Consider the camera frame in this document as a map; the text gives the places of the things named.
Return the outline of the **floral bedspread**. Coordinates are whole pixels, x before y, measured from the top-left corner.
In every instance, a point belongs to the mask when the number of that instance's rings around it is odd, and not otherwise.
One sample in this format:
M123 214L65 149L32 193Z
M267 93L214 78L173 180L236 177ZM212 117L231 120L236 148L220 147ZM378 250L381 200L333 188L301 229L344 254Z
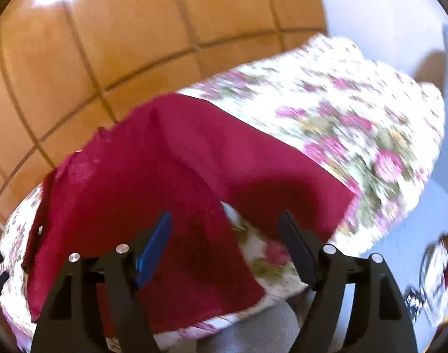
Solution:
M434 84L416 83L364 58L345 37L311 37L284 54L240 65L177 93L206 100L295 147L344 183L355 199L329 241L359 255L417 206L444 140L445 107ZM12 212L0 242L10 278L1 309L25 352L36 330L22 262L42 203L40 182ZM223 203L244 262L263 296L236 312L155 335L161 349L213 335L308 288L280 242L271 242L243 209Z

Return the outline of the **dark red long-sleeve shirt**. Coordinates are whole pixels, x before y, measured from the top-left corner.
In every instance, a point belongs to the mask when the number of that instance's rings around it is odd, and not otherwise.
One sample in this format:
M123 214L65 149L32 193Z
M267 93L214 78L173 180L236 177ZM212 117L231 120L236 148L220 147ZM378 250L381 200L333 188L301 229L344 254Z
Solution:
M32 319L71 253L98 257L169 213L172 233L138 293L156 333L246 310L264 296L225 215L230 205L267 237L289 210L322 240L353 192L302 152L210 102L172 93L136 108L50 172L23 269Z

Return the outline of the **wooden panelled wardrobe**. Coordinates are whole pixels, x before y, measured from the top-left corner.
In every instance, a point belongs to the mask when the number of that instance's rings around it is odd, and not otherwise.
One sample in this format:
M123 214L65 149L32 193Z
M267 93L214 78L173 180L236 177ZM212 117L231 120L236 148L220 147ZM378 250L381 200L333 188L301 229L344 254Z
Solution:
M321 0L4 0L0 223L97 128L325 30Z

